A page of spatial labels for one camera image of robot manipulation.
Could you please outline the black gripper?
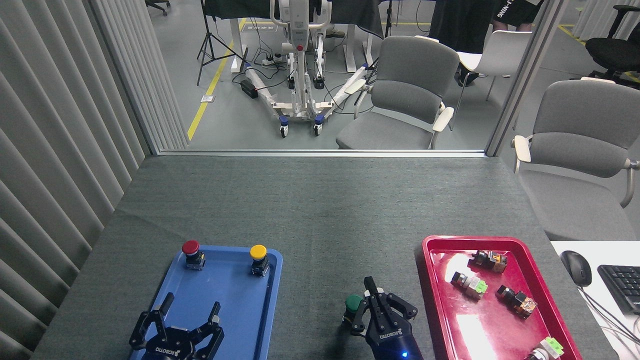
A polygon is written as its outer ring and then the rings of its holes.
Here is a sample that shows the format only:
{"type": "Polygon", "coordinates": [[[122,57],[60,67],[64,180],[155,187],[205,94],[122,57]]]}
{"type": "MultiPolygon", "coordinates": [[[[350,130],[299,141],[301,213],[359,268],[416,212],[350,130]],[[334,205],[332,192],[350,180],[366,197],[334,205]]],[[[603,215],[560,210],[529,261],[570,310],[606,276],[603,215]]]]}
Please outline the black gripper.
{"type": "Polygon", "coordinates": [[[366,276],[363,282],[369,295],[359,301],[352,320],[352,334],[358,335],[365,330],[362,317],[370,310],[366,343],[376,360],[422,360],[423,355],[409,323],[418,314],[418,308],[393,292],[378,292],[372,276],[366,276]],[[392,309],[398,310],[402,316],[392,316],[392,309]]]}
{"type": "Polygon", "coordinates": [[[212,359],[215,357],[224,339],[224,330],[220,326],[218,313],[221,309],[219,301],[215,301],[208,319],[194,330],[166,326],[165,317],[174,301],[173,292],[168,292],[157,309],[143,311],[138,317],[129,344],[134,350],[142,350],[147,346],[149,360],[193,360],[212,359]],[[154,323],[157,335],[146,341],[149,326],[154,323]],[[211,335],[208,344],[199,350],[195,346],[211,335]]]}

